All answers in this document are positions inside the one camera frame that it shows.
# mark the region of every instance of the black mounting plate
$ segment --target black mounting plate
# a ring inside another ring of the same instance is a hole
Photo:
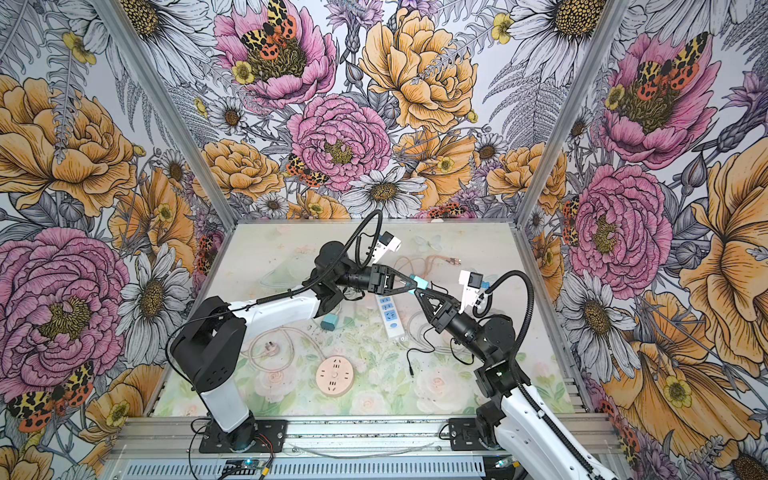
[[[451,450],[454,452],[488,450],[480,443],[480,433],[475,426],[475,419],[448,419],[448,429],[451,436]]]
[[[275,453],[283,451],[286,438],[287,420],[256,420],[256,431],[264,435],[271,443]],[[256,437],[256,443],[243,453],[269,453],[270,447],[262,439]],[[227,434],[221,431],[219,424],[210,422],[205,428],[203,439],[200,441],[200,453],[232,453]]]

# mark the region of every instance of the floral tablecloth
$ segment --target floral tablecloth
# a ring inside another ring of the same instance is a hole
[[[352,224],[241,225],[209,290],[224,300],[257,298],[295,286],[311,269],[317,249],[328,240],[344,240]],[[484,273],[493,281],[507,270],[521,268],[514,240],[504,223],[394,223],[387,230],[399,237],[402,248],[388,253],[384,263],[403,273],[415,273],[460,296],[461,269]],[[307,239],[312,239],[312,246]],[[510,314],[519,328],[525,308],[521,283],[508,281],[494,310]],[[450,350],[447,333],[429,325],[413,295],[396,297],[406,326],[405,339],[389,339],[373,295],[343,302],[336,310],[339,324],[329,332],[321,319],[304,320],[264,333],[243,345],[235,371],[237,385],[255,415],[418,415],[472,413],[485,401],[473,370]],[[411,351],[414,376],[406,359]],[[471,356],[454,345],[454,353]],[[333,398],[317,389],[315,372],[329,356],[346,357],[355,369],[352,389]],[[555,412],[573,408],[554,359],[538,311],[518,354],[523,369]],[[188,384],[172,373],[153,415],[203,415],[205,408]]]

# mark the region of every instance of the pink round socket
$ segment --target pink round socket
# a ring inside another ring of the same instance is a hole
[[[342,396],[352,388],[355,370],[342,356],[331,356],[320,363],[315,374],[317,388],[328,396]]]

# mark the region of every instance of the teal connector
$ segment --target teal connector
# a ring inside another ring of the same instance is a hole
[[[426,288],[427,286],[429,286],[429,281],[428,281],[428,280],[424,280],[424,279],[423,279],[423,278],[421,278],[420,276],[416,276],[416,275],[414,275],[414,274],[411,274],[411,278],[412,278],[413,280],[416,280],[416,286],[417,286],[418,288]],[[408,290],[408,293],[410,293],[411,295],[413,295],[413,290]]]
[[[320,322],[320,328],[332,332],[336,329],[336,325],[339,324],[339,316],[335,313],[328,313],[323,317],[323,321]]]

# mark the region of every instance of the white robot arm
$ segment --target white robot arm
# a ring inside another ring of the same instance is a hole
[[[387,244],[399,244],[387,233],[381,240],[385,244],[379,242],[372,250],[372,257],[377,260],[386,251],[396,250]],[[486,445],[498,445],[512,454],[538,480],[617,480],[552,414],[515,361],[533,311],[533,289],[523,272],[506,273],[481,294],[474,287],[482,276],[462,273],[461,283],[470,283],[472,291],[469,301],[464,298],[460,302],[436,290],[415,288],[413,280],[376,263],[361,269],[349,258],[343,258],[333,265],[335,273],[328,275],[323,268],[331,264],[328,259],[336,257],[340,246],[332,242],[321,249],[316,259],[319,270],[313,271],[310,280],[319,276],[322,281],[316,282],[311,290],[261,304],[227,304],[218,297],[206,299],[175,339],[171,350],[174,358],[221,430],[227,433],[233,451],[247,450],[257,437],[255,419],[240,397],[232,375],[244,342],[287,323],[325,315],[343,298],[339,286],[386,295],[415,289],[416,298],[435,330],[448,330],[483,362],[475,375],[490,401],[477,409],[476,424]],[[493,290],[510,276],[521,277],[528,287],[528,310],[517,339],[509,317],[485,315],[491,307]],[[483,301],[486,304],[480,313],[478,306]],[[484,324],[465,312],[469,305],[476,318],[487,319]]]

